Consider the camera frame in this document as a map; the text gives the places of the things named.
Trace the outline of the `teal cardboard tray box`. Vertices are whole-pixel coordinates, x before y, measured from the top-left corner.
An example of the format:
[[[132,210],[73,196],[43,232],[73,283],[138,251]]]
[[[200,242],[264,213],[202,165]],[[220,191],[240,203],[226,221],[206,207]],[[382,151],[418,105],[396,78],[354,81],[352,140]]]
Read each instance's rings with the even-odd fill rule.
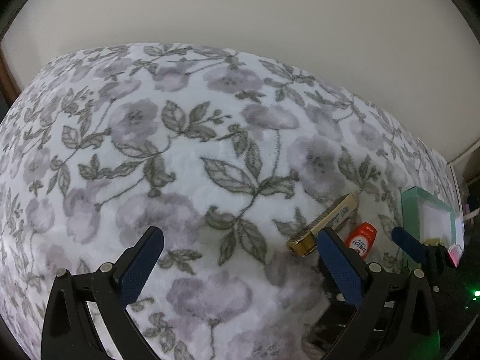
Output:
[[[403,229],[422,244],[456,244],[456,217],[450,205],[420,187],[401,194]]]

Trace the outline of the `floral fleece blanket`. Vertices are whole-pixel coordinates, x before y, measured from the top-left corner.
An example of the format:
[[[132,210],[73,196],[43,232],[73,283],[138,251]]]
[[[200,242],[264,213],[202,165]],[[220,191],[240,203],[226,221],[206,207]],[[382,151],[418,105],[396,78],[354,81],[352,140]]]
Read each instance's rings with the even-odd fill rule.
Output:
[[[38,359],[55,273],[96,270],[150,226],[165,246],[129,313],[162,359],[313,359],[328,306],[287,240],[344,194],[398,271],[401,194],[449,206],[446,160],[395,117],[309,72],[181,43],[47,64],[1,122],[1,316]]]

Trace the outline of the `orange white tube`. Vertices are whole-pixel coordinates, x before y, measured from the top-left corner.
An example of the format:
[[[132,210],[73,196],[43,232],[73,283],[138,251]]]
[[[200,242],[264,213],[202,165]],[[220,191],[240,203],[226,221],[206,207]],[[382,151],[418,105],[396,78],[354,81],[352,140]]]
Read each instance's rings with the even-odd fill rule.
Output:
[[[354,250],[362,259],[366,259],[377,236],[377,229],[371,223],[362,223],[346,238],[344,244]]]

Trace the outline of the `gold rectangular lighter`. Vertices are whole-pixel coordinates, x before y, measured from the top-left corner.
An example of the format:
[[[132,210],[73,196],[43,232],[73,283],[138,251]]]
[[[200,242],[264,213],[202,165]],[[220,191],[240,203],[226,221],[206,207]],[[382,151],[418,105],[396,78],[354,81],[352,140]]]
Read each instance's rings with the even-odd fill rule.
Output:
[[[324,228],[336,230],[357,210],[357,207],[358,203],[352,193],[339,197],[309,225],[289,238],[286,243],[287,249],[297,257],[309,255],[317,247],[319,232]]]

